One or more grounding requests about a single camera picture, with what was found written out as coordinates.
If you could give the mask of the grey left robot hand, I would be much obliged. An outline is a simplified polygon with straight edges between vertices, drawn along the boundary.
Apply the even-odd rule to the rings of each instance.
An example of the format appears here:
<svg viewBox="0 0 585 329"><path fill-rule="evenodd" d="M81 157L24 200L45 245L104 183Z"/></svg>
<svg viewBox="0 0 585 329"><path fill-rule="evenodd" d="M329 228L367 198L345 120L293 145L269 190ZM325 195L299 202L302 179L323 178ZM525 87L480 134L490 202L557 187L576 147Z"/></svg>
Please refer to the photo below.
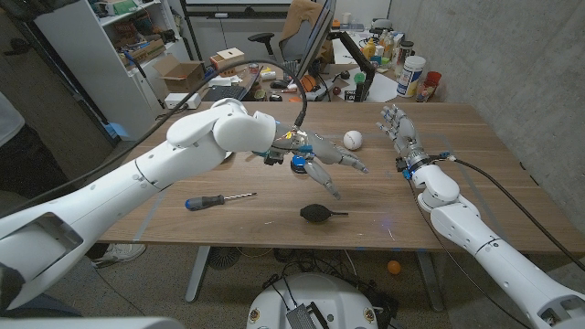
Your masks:
<svg viewBox="0 0 585 329"><path fill-rule="evenodd" d="M304 160L303 168L306 173L335 199L341 198L337 187L331 176L318 162L325 165L346 165L365 174L368 172L361 160L346 148L337 146L315 132L278 125L275 138L269 149L269 157L281 160L287 153L300 156Z"/></svg>

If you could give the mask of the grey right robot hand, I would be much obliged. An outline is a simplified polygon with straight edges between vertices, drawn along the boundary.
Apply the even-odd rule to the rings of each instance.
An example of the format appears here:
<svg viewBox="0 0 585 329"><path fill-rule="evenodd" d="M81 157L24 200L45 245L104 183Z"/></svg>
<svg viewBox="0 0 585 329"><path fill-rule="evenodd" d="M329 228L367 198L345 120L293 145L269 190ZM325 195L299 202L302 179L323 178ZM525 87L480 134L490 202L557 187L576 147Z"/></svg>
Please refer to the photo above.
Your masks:
<svg viewBox="0 0 585 329"><path fill-rule="evenodd" d="M399 154L397 170L407 170L412 176L419 168L431 162L430 156L424 151L419 134L410 117L398 106L384 106L380 112L384 123L377 122L377 127L394 143Z"/></svg>

